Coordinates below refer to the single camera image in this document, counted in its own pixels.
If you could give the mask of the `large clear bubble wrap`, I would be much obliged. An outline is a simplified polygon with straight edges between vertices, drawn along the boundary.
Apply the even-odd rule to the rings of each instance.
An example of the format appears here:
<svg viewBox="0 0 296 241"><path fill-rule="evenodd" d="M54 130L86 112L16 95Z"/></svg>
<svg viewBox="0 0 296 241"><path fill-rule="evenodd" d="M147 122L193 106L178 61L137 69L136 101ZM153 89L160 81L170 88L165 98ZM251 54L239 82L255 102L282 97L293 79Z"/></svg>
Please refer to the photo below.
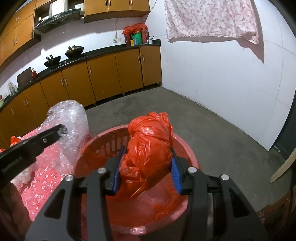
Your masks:
<svg viewBox="0 0 296 241"><path fill-rule="evenodd" d="M20 190L37 171L54 170L58 174L72 172L83 146L90 140L91 133L86 111L82 104L75 100L61 101L47 111L43 123L23 137L12 136L11 145L40 134L50 128L62 124L64 128L58 132L59 140L47 147L37 157L34 164L18 174L11 182Z"/></svg>

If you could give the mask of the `red plastic basket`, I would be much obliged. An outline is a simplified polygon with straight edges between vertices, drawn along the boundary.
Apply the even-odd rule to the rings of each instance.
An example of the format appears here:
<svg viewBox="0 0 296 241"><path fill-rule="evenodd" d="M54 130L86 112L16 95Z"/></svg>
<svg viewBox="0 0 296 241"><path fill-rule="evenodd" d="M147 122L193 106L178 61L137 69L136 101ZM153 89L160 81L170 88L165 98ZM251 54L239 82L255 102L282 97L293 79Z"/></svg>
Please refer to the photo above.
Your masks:
<svg viewBox="0 0 296 241"><path fill-rule="evenodd" d="M174 188L169 165L173 154L200 167L189 145L173 134L171 125L149 123L110 128L89 138L76 163L74 175L82 177L103 167L127 147L120 166L121 184L114 197L107 197L107 210L114 233L145 235L176 220L187 197Z"/></svg>

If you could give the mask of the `orange lower kitchen cabinets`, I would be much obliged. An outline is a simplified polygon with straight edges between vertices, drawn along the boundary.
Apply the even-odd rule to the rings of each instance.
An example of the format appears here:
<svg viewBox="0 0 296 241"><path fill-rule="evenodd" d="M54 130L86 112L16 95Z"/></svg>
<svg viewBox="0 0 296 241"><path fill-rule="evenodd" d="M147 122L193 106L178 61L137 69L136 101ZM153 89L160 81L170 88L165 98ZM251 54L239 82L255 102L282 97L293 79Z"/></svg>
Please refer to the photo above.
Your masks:
<svg viewBox="0 0 296 241"><path fill-rule="evenodd" d="M114 96L162 83L159 43L100 50L45 74L10 97L1 107L1 148L12 136L36 129L49 108L75 100L88 108Z"/></svg>

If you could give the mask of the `red bag with containers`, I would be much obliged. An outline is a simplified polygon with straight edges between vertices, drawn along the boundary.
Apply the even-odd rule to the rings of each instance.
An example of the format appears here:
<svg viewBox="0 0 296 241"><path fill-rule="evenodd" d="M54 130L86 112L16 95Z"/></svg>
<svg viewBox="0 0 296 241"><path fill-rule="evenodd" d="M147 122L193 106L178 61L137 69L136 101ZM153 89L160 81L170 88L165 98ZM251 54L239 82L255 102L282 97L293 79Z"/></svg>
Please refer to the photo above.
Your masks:
<svg viewBox="0 0 296 241"><path fill-rule="evenodd" d="M143 23L126 26L122 34L127 46L147 44L149 39L148 27Z"/></svg>

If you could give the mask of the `knotted red plastic bag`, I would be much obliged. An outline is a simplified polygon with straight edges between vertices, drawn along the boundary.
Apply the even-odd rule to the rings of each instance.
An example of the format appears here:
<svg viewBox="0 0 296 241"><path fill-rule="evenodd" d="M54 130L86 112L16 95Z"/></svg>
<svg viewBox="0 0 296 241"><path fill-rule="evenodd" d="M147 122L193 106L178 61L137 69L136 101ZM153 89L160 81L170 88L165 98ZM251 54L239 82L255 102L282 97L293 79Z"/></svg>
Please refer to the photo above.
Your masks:
<svg viewBox="0 0 296 241"><path fill-rule="evenodd" d="M173 126L165 112L151 112L128 124L130 140L121 159L118 196L137 198L157 185L170 171Z"/></svg>

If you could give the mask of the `black lidded wok right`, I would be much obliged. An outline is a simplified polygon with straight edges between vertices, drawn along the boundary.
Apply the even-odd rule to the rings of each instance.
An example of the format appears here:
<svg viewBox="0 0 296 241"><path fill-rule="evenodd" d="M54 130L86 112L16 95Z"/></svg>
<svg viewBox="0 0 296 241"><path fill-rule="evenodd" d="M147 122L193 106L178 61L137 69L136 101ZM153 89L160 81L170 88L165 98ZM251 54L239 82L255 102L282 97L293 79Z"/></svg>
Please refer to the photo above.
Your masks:
<svg viewBox="0 0 296 241"><path fill-rule="evenodd" d="M84 47L73 45L72 47L70 47L70 46L68 47L68 50L66 51L65 55L66 55L66 57L68 57L70 59L74 59L74 58L78 58L79 56L81 56L83 51L84 51Z"/></svg>

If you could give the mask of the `orange upper kitchen cabinets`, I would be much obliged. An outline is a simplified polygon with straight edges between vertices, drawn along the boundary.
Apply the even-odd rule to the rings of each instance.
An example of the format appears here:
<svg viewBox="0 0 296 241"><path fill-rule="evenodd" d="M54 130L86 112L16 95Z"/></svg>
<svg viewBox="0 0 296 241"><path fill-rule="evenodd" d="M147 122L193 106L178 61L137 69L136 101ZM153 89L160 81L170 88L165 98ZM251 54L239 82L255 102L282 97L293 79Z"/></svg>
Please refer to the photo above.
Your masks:
<svg viewBox="0 0 296 241"><path fill-rule="evenodd" d="M140 18L151 10L149 1L17 1L1 21L1 70L57 27Z"/></svg>

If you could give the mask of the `dark cutting board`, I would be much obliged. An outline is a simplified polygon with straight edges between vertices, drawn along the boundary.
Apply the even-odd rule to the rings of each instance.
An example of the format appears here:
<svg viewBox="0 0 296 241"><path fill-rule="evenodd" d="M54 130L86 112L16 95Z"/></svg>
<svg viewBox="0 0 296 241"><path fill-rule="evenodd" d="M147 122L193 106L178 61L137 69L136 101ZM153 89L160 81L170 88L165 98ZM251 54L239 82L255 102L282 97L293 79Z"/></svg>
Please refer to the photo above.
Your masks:
<svg viewBox="0 0 296 241"><path fill-rule="evenodd" d="M17 84L18 84L18 90L25 87L28 83L30 83L33 80L32 76L32 68L27 68L25 71L23 71L21 74L19 74L17 77Z"/></svg>

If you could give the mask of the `clear jar on counter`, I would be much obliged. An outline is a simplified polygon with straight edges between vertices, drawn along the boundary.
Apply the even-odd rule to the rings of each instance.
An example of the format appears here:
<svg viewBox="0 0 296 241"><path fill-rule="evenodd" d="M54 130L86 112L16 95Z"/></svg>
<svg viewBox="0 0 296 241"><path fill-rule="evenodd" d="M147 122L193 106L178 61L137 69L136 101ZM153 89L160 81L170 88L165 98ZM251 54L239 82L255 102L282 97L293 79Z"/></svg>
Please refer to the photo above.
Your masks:
<svg viewBox="0 0 296 241"><path fill-rule="evenodd" d="M17 87L11 81L8 82L8 90L11 96L14 96L17 92Z"/></svg>

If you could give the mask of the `pink floral hanging cloth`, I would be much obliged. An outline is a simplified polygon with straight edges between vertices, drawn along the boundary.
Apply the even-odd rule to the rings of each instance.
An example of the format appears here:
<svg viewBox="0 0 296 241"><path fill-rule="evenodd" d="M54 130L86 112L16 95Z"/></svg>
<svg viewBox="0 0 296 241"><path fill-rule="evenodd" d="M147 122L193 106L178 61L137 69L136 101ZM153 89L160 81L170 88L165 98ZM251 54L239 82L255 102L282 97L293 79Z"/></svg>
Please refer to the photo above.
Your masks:
<svg viewBox="0 0 296 241"><path fill-rule="evenodd" d="M170 41L245 39L259 44L251 1L164 1Z"/></svg>

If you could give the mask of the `white cup on counter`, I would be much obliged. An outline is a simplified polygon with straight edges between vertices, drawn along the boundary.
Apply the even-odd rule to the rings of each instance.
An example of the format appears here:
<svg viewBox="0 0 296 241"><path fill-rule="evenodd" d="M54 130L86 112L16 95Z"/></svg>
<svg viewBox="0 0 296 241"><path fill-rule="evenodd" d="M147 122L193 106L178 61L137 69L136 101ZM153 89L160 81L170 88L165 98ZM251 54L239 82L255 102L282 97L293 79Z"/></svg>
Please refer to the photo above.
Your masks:
<svg viewBox="0 0 296 241"><path fill-rule="evenodd" d="M147 40L147 43L148 43L148 44L152 44L153 40L154 40L154 36L153 36L153 37L150 37L150 38Z"/></svg>

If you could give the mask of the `red bottle on counter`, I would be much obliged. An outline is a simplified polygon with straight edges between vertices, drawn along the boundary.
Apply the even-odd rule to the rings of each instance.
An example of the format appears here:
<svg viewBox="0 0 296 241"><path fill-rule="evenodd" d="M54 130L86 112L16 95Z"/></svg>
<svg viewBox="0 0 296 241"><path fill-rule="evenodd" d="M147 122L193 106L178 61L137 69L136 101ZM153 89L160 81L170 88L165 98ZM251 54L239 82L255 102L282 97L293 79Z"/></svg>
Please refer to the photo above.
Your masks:
<svg viewBox="0 0 296 241"><path fill-rule="evenodd" d="M35 80L37 78L37 73L34 70L34 68L32 69L32 78L33 78L33 80Z"/></svg>

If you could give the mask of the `orange kitchen cabinets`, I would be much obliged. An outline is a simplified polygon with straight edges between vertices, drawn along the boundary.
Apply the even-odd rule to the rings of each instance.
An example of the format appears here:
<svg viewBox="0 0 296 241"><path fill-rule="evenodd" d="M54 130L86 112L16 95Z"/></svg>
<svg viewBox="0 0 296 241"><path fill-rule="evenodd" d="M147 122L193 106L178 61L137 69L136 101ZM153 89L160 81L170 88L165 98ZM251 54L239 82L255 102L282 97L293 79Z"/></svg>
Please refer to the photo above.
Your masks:
<svg viewBox="0 0 296 241"><path fill-rule="evenodd" d="M88 108L114 96L162 83L159 43L100 50L45 74L10 97L1 107L1 148L12 136L36 129L49 108L75 100Z"/></svg>
<svg viewBox="0 0 296 241"><path fill-rule="evenodd" d="M149 1L17 1L1 21L1 70L57 27L140 18L151 10Z"/></svg>

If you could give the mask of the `red floral tablecloth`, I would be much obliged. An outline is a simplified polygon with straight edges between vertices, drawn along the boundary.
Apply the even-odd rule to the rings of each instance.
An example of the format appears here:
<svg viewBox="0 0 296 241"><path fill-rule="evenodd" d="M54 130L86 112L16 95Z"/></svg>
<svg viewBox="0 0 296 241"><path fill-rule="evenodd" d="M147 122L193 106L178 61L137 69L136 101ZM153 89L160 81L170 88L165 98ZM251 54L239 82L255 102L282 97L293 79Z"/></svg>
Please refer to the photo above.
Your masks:
<svg viewBox="0 0 296 241"><path fill-rule="evenodd" d="M31 180L28 183L24 183L20 178L13 181L31 221L36 218L63 178L74 173L76 163L71 163L62 150L59 143L47 147L29 168Z"/></svg>

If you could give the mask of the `black countertop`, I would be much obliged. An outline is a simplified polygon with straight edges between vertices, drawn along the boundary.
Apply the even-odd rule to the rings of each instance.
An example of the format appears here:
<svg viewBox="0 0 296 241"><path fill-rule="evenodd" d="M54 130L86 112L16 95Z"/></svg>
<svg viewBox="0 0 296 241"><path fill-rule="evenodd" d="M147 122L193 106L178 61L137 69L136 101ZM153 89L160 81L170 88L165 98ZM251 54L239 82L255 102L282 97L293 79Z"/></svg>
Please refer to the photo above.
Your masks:
<svg viewBox="0 0 296 241"><path fill-rule="evenodd" d="M26 84L23 88L19 89L16 94L14 96L8 96L8 98L4 101L4 103L1 106L1 111L14 99L16 98L18 95L20 95L23 91L25 91L26 89L28 89L29 87L31 87L32 85L36 84L37 82L42 81L44 78L55 74L57 71L61 71L64 68L67 68L69 66L72 66L74 64L86 61L88 59L91 58L96 58L98 56L104 55L104 54L109 54L112 52L119 52L119 51L125 51L125 50L131 50L131 49L135 49L135 48L140 48L140 47L152 47L152 46L161 46L161 40L160 39L155 39L152 41L152 44L141 44L141 45L136 45L136 46L127 46L126 44L121 44L121 45L114 45L114 46L110 46L110 47L105 47L105 48L100 48L100 49L95 49L89 52L85 52L82 53L82 55L79 58L73 59L71 60L70 58L61 61L59 63L59 66L54 68L54 69L50 69L47 68L43 71L41 71L40 73L37 74L37 78L31 82L29 82L28 84Z"/></svg>

